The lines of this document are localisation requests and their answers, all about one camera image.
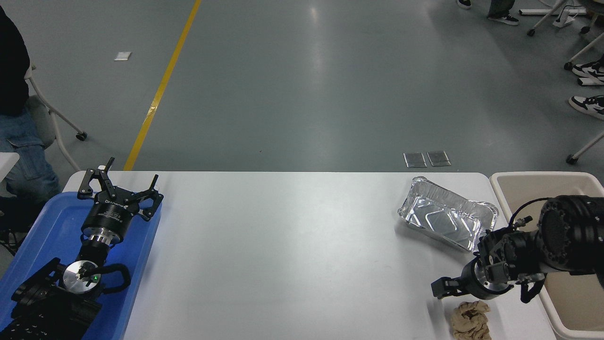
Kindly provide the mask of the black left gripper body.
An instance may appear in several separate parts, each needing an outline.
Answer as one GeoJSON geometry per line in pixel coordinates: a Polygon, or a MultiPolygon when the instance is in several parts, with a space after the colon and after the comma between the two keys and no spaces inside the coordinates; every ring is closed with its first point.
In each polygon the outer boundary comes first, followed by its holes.
{"type": "Polygon", "coordinates": [[[126,235],[134,215],[139,211],[140,200],[135,200],[132,192],[120,188],[115,197],[108,191],[100,191],[93,200],[92,209],[82,225],[82,233],[92,235],[104,229],[117,235],[126,235]]]}

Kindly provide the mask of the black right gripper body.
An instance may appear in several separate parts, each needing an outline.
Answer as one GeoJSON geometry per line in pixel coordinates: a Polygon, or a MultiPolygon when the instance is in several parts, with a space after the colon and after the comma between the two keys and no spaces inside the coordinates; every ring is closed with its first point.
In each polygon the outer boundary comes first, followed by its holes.
{"type": "Polygon", "coordinates": [[[473,295],[479,299],[487,299],[487,292],[485,286],[477,278],[475,273],[478,259],[472,259],[468,264],[464,266],[460,275],[460,290],[462,295],[473,295]]]}

